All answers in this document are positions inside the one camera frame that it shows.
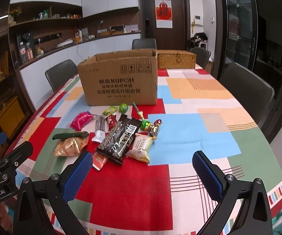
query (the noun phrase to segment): blue gripper pad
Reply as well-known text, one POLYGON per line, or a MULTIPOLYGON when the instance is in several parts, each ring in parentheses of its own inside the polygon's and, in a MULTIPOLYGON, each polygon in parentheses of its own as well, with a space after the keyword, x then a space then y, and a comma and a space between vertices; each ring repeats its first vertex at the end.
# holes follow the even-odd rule
POLYGON ((200 151, 195 152, 192 156, 192 165, 200 177, 207 193, 213 201, 220 202, 223 198, 223 187, 212 169, 199 154, 200 151))
POLYGON ((63 199, 69 202, 75 199, 83 181, 93 165, 93 157, 87 152, 63 185, 63 199))

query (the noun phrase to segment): black snack package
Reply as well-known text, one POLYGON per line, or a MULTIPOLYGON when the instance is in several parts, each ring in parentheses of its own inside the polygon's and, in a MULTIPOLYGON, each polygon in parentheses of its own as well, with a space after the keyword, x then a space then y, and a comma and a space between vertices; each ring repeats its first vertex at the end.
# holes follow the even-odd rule
POLYGON ((128 152, 130 144, 134 141, 135 134, 138 132, 140 126, 140 120, 128 118, 127 115, 122 114, 96 151, 123 164, 123 158, 128 152))

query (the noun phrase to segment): screw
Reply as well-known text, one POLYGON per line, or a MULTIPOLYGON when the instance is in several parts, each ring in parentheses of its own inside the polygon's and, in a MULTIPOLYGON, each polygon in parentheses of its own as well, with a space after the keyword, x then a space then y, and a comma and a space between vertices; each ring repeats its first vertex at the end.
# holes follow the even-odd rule
POLYGON ((28 183, 29 181, 30 181, 30 179, 28 177, 26 177, 22 180, 23 183, 28 183))
POLYGON ((256 178, 256 183, 258 183, 258 184, 262 184, 262 183, 263 183, 263 181, 262 181, 261 179, 259 179, 259 178, 256 178))
POLYGON ((55 173, 51 175, 51 180, 57 180, 59 178, 59 174, 55 173))
POLYGON ((226 178, 230 181, 233 181, 235 179, 234 175, 232 175, 232 174, 227 174, 226 178))

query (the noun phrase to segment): black chair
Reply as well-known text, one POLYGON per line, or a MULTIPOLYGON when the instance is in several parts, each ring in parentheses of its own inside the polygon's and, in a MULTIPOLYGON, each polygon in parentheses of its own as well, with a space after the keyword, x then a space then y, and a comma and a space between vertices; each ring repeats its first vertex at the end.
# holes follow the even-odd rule
POLYGON ((139 48, 155 48, 157 49, 156 40, 152 38, 134 39, 132 41, 132 49, 139 48))
POLYGON ((207 51, 205 48, 199 47, 190 48, 190 52, 196 54, 196 63, 205 69, 211 52, 207 51))
POLYGON ((258 123, 271 104, 274 89, 252 71, 236 62, 228 64, 219 82, 258 123))
POLYGON ((76 74, 78 74, 78 68, 70 59, 55 65, 45 72, 45 76, 54 92, 76 74))

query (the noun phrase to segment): colorful patchwork tablecloth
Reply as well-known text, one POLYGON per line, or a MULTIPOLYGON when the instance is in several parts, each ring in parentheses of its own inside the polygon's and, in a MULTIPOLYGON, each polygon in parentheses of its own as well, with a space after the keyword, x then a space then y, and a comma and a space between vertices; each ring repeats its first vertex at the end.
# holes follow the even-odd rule
MULTIPOLYGON (((82 111, 102 113, 107 106, 88 106, 78 76, 45 103, 26 125, 12 148, 25 140, 32 156, 18 169, 24 177, 47 179, 61 173, 76 158, 52 152, 56 133, 73 131, 73 118, 82 111)), ((192 155, 203 150, 226 174, 241 180, 260 177, 272 216, 282 208, 282 172, 261 130, 240 103, 201 67, 158 72, 156 106, 139 106, 145 118, 163 122, 150 152, 150 164, 125 158, 122 166, 108 161, 91 169, 69 206, 90 235, 196 234, 216 206, 192 167, 192 155)), ((129 106, 127 115, 138 118, 129 106)), ((95 122, 83 130, 94 136, 95 122)), ((97 144, 90 140, 88 150, 97 144)), ((63 233, 49 202, 44 201, 54 228, 63 233)), ((227 234, 241 206, 237 201, 222 234, 227 234)))

